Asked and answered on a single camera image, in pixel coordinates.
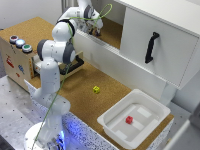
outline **green cable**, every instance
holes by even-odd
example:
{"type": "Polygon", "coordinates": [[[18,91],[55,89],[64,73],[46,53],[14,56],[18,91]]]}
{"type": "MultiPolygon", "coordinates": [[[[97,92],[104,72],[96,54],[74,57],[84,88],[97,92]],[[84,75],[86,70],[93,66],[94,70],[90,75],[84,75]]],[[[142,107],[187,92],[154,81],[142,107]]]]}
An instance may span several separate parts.
{"type": "MultiPolygon", "coordinates": [[[[104,18],[106,15],[108,15],[108,14],[110,13],[111,10],[112,10],[112,4],[107,4],[107,5],[101,10],[101,12],[99,13],[99,16],[98,16],[96,19],[87,19],[87,18],[80,18],[80,17],[71,17],[70,19],[77,18],[77,19],[84,19],[84,20],[95,20],[96,22],[95,22],[95,24],[94,24],[93,27],[92,27],[92,28],[94,29],[94,27],[95,27],[96,24],[97,24],[97,21],[98,21],[99,19],[101,19],[101,18],[104,18]],[[108,11],[105,15],[101,16],[102,12],[103,12],[108,6],[110,6],[109,11],[108,11]]],[[[71,30],[71,27],[70,27],[69,23],[68,23],[68,27],[69,27],[69,29],[70,29],[70,34],[71,34],[72,44],[73,44],[73,35],[72,35],[72,30],[71,30]]],[[[56,93],[56,96],[54,97],[54,99],[53,99],[53,101],[52,101],[52,103],[51,103],[51,105],[50,105],[50,107],[49,107],[49,109],[48,109],[48,111],[47,111],[47,113],[46,113],[44,119],[43,119],[42,125],[41,125],[41,127],[40,127],[40,129],[39,129],[39,131],[38,131],[38,133],[37,133],[37,136],[36,136],[36,138],[35,138],[35,140],[34,140],[34,143],[33,143],[33,146],[32,146],[32,148],[31,148],[31,150],[33,150],[33,147],[34,147],[34,145],[35,145],[35,143],[36,143],[36,141],[37,141],[37,139],[38,139],[38,136],[39,136],[39,134],[40,134],[40,131],[41,131],[41,129],[42,129],[42,126],[43,126],[43,124],[44,124],[44,122],[45,122],[45,120],[46,120],[46,118],[47,118],[47,116],[48,116],[48,114],[49,114],[49,112],[50,112],[50,110],[51,110],[51,108],[52,108],[54,102],[56,101],[56,98],[57,98],[57,96],[58,96],[60,90],[61,90],[62,87],[63,87],[63,84],[64,84],[64,82],[65,82],[65,80],[66,80],[67,73],[68,73],[68,71],[69,71],[70,65],[71,65],[71,64],[67,65],[67,72],[66,72],[66,74],[65,74],[65,76],[64,76],[64,80],[62,81],[61,86],[60,86],[60,89],[59,89],[58,92],[56,93]]]]}

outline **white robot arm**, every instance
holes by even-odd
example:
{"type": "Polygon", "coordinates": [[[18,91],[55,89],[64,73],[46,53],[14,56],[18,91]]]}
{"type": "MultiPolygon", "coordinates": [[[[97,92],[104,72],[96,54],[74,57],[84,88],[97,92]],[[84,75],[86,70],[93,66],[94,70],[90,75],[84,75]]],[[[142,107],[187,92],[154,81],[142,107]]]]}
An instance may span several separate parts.
{"type": "MultiPolygon", "coordinates": [[[[80,19],[96,19],[99,17],[99,13],[94,10],[91,0],[77,1],[79,7],[67,8],[59,18],[52,31],[54,41],[42,40],[37,47],[39,58],[42,61],[41,88],[36,90],[33,99],[47,108],[60,88],[58,62],[70,64],[75,59],[75,49],[70,39],[75,35],[77,28],[82,26],[82,30],[89,31],[89,28],[95,24],[100,33],[100,29],[103,27],[101,19],[96,23],[93,20],[80,19]]],[[[37,148],[38,150],[53,150],[55,149],[53,147],[59,145],[58,143],[56,145],[55,141],[63,130],[62,115],[68,113],[69,109],[70,102],[58,95],[35,143],[36,150],[37,148]]],[[[65,148],[60,144],[59,149],[64,150],[65,148]]]]}

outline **white bin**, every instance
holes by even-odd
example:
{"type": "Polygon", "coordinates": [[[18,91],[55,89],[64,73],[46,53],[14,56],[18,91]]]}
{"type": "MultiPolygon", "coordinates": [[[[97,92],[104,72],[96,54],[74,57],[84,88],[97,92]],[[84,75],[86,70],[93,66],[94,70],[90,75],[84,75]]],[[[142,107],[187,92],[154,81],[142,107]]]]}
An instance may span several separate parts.
{"type": "Polygon", "coordinates": [[[125,149],[136,149],[169,115],[170,109],[140,90],[133,90],[98,118],[105,133],[125,149]],[[131,124],[126,123],[133,117],[131,124]]]}

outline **white drawer panel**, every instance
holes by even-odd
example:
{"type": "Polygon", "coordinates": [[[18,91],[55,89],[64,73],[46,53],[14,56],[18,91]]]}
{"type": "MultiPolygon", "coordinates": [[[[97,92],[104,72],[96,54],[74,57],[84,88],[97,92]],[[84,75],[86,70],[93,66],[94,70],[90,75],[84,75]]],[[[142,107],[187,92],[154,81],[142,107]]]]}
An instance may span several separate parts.
{"type": "Polygon", "coordinates": [[[126,9],[120,53],[179,86],[198,38],[130,8],[126,9]],[[154,41],[153,61],[146,64],[150,38],[154,41]]]}

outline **yellow cube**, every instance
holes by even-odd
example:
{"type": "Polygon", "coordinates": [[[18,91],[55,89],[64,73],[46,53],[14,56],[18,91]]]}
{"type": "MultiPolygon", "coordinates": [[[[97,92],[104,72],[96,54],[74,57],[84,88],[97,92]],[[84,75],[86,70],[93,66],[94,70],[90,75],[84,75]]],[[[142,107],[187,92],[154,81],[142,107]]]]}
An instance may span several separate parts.
{"type": "Polygon", "coordinates": [[[96,94],[98,94],[100,92],[100,88],[98,86],[95,86],[93,88],[93,92],[96,93],[96,94]]]}

